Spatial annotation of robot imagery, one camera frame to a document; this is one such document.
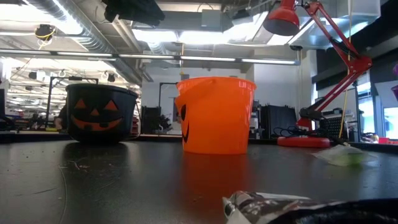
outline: bucket rim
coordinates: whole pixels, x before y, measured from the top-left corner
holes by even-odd
[[[104,85],[104,84],[93,84],[93,83],[74,83],[74,84],[69,84],[65,88],[66,91],[70,90],[71,88],[97,88],[97,89],[107,89],[107,90],[112,90],[112,91],[118,91],[121,93],[127,93],[129,95],[133,95],[135,97],[138,97],[137,93],[134,93],[131,90],[121,88],[118,86],[112,86],[112,85]]]
[[[215,79],[219,79],[219,80],[224,79],[224,80],[245,81],[245,82],[248,82],[250,84],[253,84],[254,85],[254,89],[257,89],[257,85],[253,81],[250,81],[250,80],[247,80],[247,79],[243,79],[243,78],[237,78],[237,77],[195,77],[195,78],[189,78],[189,79],[186,79],[186,80],[179,81],[177,83],[177,88],[184,82],[191,82],[191,81],[208,79],[208,78],[215,78]]]

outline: lamp shade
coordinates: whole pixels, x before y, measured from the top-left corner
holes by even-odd
[[[296,15],[295,0],[282,0],[280,7],[273,10],[263,26],[273,34],[291,36],[300,30],[299,17]]]

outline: window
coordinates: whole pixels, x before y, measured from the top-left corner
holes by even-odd
[[[371,96],[360,98],[358,100],[359,110],[362,113],[359,116],[361,122],[362,133],[374,133],[374,115],[373,115],[373,100]]]
[[[387,138],[398,139],[398,108],[384,109],[384,130]]]

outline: tabletop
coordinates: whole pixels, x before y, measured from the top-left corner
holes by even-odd
[[[226,223],[237,190],[316,200],[398,197],[398,156],[338,167],[313,150],[249,145],[237,156],[177,142],[0,145],[0,223]]]

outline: person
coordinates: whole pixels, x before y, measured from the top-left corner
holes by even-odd
[[[54,119],[55,128],[58,130],[66,129],[68,126],[68,118],[67,118],[67,105],[65,104],[60,111],[60,114],[57,118]]]

